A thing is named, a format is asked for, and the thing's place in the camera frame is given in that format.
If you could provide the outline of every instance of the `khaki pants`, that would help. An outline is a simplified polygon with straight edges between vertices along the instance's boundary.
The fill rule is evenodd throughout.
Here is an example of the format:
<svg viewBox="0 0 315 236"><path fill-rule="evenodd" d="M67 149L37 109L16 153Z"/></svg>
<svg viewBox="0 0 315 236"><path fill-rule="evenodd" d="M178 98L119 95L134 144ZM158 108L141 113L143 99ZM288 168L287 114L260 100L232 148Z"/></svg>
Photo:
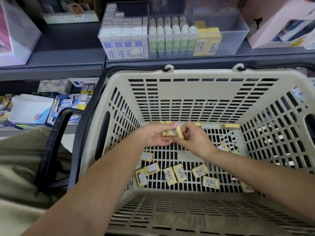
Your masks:
<svg viewBox="0 0 315 236"><path fill-rule="evenodd" d="M0 236L20 235L62 196L33 184L49 133L40 127L0 140ZM57 158L70 170L71 153L62 145Z"/></svg>

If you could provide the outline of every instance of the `gray shelf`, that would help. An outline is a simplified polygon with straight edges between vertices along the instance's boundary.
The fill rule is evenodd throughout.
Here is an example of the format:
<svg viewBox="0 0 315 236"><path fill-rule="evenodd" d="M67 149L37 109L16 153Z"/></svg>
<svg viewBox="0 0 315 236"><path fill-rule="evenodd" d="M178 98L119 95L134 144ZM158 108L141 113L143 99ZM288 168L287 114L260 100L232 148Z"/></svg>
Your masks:
<svg viewBox="0 0 315 236"><path fill-rule="evenodd" d="M106 67L172 64L175 69L230 69L238 63L255 67L296 64L315 66L315 50L304 50L304 48L252 49L247 40L244 40L233 56L107 61Z"/></svg>
<svg viewBox="0 0 315 236"><path fill-rule="evenodd" d="M65 134L75 134L77 130L77 125L68 125L65 129ZM24 129L24 130L1 130L0 131L0 138L7 138L7 137L13 137L15 135L25 133L27 131L30 131L30 129Z"/></svg>
<svg viewBox="0 0 315 236"><path fill-rule="evenodd" d="M26 65L0 68L0 81L99 76L106 56L99 29L99 22L45 24Z"/></svg>

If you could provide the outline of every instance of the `shopping basket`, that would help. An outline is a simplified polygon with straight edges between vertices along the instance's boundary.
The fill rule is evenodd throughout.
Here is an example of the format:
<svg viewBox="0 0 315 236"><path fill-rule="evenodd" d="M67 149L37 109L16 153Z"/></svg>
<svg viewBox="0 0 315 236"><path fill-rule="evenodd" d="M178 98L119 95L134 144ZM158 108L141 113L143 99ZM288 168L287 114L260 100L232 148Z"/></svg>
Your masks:
<svg viewBox="0 0 315 236"><path fill-rule="evenodd" d="M100 77L77 128L68 188L132 131L164 120L202 122L216 146L225 143L244 156L314 174L314 144L307 128L315 113L315 92L305 75L291 69L245 70L242 64L233 69L142 69L115 67ZM225 130L224 123L241 127ZM190 171L203 160L176 143L145 151L154 154L153 163L161 169L181 163L188 179L169 187L161 171L139 188L133 177L109 233L315 234L307 219L261 192L242 193L238 179L214 165L207 163L208 176L220 180L220 190L203 187ZM137 169L148 164L139 161Z"/></svg>

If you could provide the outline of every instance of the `hand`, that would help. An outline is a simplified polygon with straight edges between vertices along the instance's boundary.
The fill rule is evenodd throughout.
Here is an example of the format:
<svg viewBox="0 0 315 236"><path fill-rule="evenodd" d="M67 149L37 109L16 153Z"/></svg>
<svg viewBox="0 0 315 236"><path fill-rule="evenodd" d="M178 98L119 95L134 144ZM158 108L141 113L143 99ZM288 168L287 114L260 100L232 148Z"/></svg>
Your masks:
<svg viewBox="0 0 315 236"><path fill-rule="evenodd" d="M161 132L173 130L178 123L161 124L158 121L150 122L148 125L138 128L135 132L144 137L146 147L168 146L173 142L173 138L161 137Z"/></svg>
<svg viewBox="0 0 315 236"><path fill-rule="evenodd" d="M193 122L188 121L183 124L181 131L184 139L174 138L174 142L188 149L195 156L200 157L204 161L209 160L211 154L220 151L210 141L208 134L197 127Z"/></svg>

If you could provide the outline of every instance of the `pink box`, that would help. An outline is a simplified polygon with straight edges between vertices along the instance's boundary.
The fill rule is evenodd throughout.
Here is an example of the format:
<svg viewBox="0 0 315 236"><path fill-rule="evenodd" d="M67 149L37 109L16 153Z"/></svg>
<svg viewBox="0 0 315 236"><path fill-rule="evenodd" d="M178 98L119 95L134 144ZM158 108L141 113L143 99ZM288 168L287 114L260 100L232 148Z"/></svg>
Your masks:
<svg viewBox="0 0 315 236"><path fill-rule="evenodd" d="M242 16L250 26L247 39L252 48L302 47L315 34L310 31L286 41L275 38L289 21L315 19L315 2L308 0L248 0Z"/></svg>
<svg viewBox="0 0 315 236"><path fill-rule="evenodd" d="M0 67L26 64L40 35L14 0L0 0Z"/></svg>

